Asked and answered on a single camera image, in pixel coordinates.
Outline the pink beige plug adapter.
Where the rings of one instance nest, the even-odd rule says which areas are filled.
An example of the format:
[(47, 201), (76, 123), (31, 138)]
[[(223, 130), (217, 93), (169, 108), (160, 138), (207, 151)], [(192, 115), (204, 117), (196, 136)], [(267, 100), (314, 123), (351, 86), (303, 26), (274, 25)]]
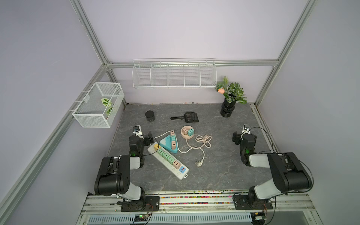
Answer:
[(175, 160), (175, 161), (172, 163), (172, 165), (173, 165), (176, 169), (179, 169), (180, 166), (181, 166), (181, 163), (179, 163), (178, 161)]

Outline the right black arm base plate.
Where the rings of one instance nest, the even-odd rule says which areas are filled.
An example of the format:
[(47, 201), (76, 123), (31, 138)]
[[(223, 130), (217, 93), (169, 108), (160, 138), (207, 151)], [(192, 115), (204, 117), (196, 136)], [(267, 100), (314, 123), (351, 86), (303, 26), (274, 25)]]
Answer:
[(256, 197), (235, 193), (232, 196), (236, 210), (272, 210), (273, 205), (270, 199), (259, 200)]

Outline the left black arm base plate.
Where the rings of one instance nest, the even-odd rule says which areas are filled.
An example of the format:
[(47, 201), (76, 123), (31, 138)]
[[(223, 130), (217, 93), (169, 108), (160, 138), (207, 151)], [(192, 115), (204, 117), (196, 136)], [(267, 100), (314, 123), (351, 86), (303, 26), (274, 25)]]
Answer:
[(146, 196), (137, 201), (122, 201), (121, 212), (158, 212), (160, 207), (159, 196)]

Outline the teal triangular power socket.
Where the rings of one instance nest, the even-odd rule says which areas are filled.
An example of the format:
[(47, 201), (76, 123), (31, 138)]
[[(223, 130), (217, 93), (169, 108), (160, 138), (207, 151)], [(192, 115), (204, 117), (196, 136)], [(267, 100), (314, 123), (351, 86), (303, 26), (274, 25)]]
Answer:
[(170, 132), (168, 136), (160, 141), (160, 146), (171, 153), (178, 153), (178, 142), (174, 132)]

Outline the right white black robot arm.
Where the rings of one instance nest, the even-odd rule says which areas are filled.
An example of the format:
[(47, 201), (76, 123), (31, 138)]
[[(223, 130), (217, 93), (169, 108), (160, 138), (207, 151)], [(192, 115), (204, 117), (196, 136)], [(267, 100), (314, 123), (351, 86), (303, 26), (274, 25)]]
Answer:
[(245, 202), (250, 207), (289, 192), (305, 192), (313, 187), (313, 175), (292, 152), (260, 154), (255, 152), (257, 136), (249, 130), (234, 132), (232, 141), (240, 147), (242, 163), (247, 167), (268, 168), (271, 179), (249, 189)]

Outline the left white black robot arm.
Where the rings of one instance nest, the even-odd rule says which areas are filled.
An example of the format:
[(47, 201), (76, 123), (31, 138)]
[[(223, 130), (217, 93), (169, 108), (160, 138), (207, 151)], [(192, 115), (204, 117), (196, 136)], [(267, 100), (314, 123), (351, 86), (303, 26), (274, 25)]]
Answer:
[(127, 155), (104, 157), (94, 184), (98, 196), (117, 195), (126, 202), (145, 205), (145, 192), (142, 187), (130, 181), (130, 171), (144, 166), (144, 148), (154, 143), (152, 133), (129, 137), (130, 151)]

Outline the long white power strip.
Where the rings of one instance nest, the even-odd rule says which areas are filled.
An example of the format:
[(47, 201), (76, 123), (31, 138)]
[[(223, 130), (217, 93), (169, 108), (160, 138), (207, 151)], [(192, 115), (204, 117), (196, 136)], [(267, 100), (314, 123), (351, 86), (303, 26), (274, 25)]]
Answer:
[(174, 157), (170, 152), (164, 149), (157, 142), (153, 143), (148, 149), (148, 153), (154, 156), (162, 165), (164, 165), (180, 181), (188, 177), (189, 168), (180, 160)]

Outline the yellow plug adapter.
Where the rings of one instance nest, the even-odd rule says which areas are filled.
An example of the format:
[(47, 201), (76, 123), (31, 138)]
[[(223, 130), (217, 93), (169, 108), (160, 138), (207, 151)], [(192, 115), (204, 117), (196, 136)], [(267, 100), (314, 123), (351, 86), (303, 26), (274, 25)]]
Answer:
[(155, 150), (158, 150), (159, 148), (160, 148), (159, 145), (158, 145), (157, 143), (155, 143), (155, 144), (154, 144), (154, 149), (155, 149)]

